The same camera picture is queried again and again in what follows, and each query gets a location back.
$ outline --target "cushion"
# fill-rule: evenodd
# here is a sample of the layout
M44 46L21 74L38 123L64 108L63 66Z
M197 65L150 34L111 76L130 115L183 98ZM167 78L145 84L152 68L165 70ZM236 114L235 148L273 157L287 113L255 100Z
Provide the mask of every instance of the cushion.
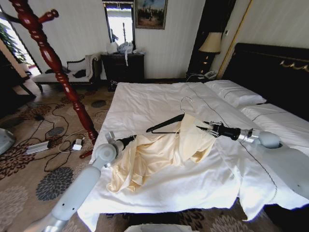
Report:
M228 102L234 107L242 105L255 105L265 103L266 100L232 81L229 80L215 80L205 83L210 89L217 93L219 97Z
M82 69L86 69L86 61L85 58L78 61L68 61L67 62L68 69L71 71L79 71Z
M86 69L82 69L82 70L77 71L75 74L73 74L73 76L75 78L81 78L83 76L86 76Z
M309 156L309 122L272 104L241 109L261 129L278 135L291 148Z
M73 76L76 72L70 72L68 74L69 82L89 82L89 79L87 77L81 77L81 78L76 78ZM32 81L35 83L42 83L42 82L57 82L55 74L54 73L49 73L49 74L41 74L37 75L31 78Z
M66 67L62 66L62 70L64 71L64 73L69 73L71 72L71 70L67 69ZM48 69L45 71L45 74L48 74L48 73L54 73L54 71L52 69Z

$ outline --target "wire hanger hook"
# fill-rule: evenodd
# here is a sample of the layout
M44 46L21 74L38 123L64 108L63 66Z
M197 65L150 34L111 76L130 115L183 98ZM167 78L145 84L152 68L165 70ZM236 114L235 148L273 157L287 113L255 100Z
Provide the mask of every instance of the wire hanger hook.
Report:
M183 114L185 114L185 109L183 109L183 106L182 106L182 103L183 103L183 100L184 99L187 99L188 102L190 103L190 106L192 107L191 103L192 103L192 99L190 97L183 97L180 101L180 110L183 111Z

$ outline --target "table lamp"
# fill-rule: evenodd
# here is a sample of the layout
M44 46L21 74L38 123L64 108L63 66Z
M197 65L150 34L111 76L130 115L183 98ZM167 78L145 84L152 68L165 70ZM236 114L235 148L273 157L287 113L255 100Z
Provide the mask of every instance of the table lamp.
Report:
M200 52L208 53L205 57L205 60L202 61L202 69L200 71L201 73L205 73L210 69L214 56L220 53L221 36L221 32L209 32L205 42L199 48Z

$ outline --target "white pillow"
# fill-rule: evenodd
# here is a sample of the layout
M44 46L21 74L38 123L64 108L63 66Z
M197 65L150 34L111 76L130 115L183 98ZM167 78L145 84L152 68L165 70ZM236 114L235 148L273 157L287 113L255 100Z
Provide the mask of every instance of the white pillow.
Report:
M205 85L234 107L266 102L262 96L229 80L209 81Z
M82 69L86 69L85 58L79 61L68 61L67 65L70 71L79 71Z
M272 104L247 106L241 111L261 129L309 156L309 122Z

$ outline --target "lamp shade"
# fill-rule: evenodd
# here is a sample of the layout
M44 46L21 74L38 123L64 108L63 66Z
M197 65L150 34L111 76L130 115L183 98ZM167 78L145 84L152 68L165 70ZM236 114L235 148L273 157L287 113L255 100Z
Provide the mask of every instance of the lamp shade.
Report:
M209 32L205 42L199 48L199 51L220 53L221 36L221 32Z

